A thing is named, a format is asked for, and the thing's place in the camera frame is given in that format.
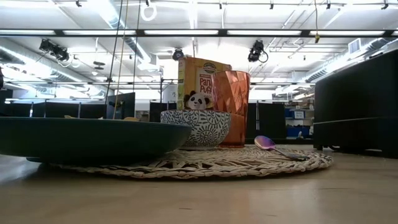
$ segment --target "orange faceted cup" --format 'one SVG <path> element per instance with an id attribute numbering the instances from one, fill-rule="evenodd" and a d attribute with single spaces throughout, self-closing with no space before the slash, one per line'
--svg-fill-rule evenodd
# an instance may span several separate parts
<path id="1" fill-rule="evenodd" d="M 213 108 L 231 113 L 231 127 L 221 147 L 244 147 L 248 116 L 250 74 L 223 71 L 212 76 Z"/>

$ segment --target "table surface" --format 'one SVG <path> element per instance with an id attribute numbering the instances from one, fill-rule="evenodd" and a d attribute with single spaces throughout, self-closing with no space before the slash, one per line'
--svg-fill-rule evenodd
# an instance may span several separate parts
<path id="1" fill-rule="evenodd" d="M 0 156 L 0 222 L 396 223 L 398 160 L 324 153 L 335 158 L 326 170 L 217 181 L 120 179 Z"/>

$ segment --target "iridescent spoon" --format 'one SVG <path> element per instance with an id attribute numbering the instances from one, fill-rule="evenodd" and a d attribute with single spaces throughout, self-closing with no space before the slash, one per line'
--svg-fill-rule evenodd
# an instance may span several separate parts
<path id="1" fill-rule="evenodd" d="M 273 149 L 291 160 L 302 161 L 302 160 L 309 159 L 308 156 L 301 156 L 298 154 L 288 153 L 288 152 L 281 151 L 280 149 L 277 149 L 276 144 L 273 142 L 273 140 L 271 140 L 265 136 L 257 136 L 254 139 L 254 143 L 260 149 L 265 149 L 265 150 Z"/>

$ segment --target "panda cartoon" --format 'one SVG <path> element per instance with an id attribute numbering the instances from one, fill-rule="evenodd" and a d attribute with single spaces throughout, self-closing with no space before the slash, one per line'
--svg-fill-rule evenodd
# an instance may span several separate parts
<path id="1" fill-rule="evenodd" d="M 207 104 L 210 102 L 209 98 L 203 96 L 201 93 L 191 91 L 189 95 L 184 97 L 185 107 L 193 110 L 205 110 Z"/>

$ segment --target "air duct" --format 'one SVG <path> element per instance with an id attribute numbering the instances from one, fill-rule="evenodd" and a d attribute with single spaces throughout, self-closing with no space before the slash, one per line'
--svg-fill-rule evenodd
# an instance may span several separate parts
<path id="1" fill-rule="evenodd" d="M 99 15 L 105 20 L 105 22 L 112 29 L 119 30 L 128 29 L 125 21 L 120 21 L 119 23 L 119 14 L 115 10 L 114 4 L 110 0 L 88 0 L 92 7 L 97 10 Z M 137 43 L 137 40 L 133 37 L 125 37 L 123 38 L 125 43 L 131 48 L 131 50 L 138 56 L 138 59 L 142 63 L 150 63 L 151 57 L 144 51 L 144 49 Z"/>
<path id="2" fill-rule="evenodd" d="M 24 66 L 31 68 L 35 67 L 33 68 L 35 72 L 48 73 L 50 75 L 56 76 L 57 81 L 92 82 L 92 80 L 89 78 L 86 78 L 68 68 L 63 68 L 57 63 L 42 57 L 37 53 L 27 50 L 6 38 L 0 39 L 0 50 L 2 50 L 3 53 L 7 53 L 8 55 L 23 61 Z M 96 88 L 100 89 L 101 91 L 106 91 L 106 87 L 104 86 L 96 86 Z"/>
<path id="3" fill-rule="evenodd" d="M 338 54 L 337 56 L 327 60 L 317 68 L 308 71 L 303 77 L 298 78 L 295 82 L 312 82 L 320 77 L 331 74 L 339 69 L 353 65 L 361 59 L 375 54 L 382 47 L 393 43 L 395 38 L 378 38 L 378 39 L 361 39 L 360 51 L 351 54 L 349 50 Z"/>

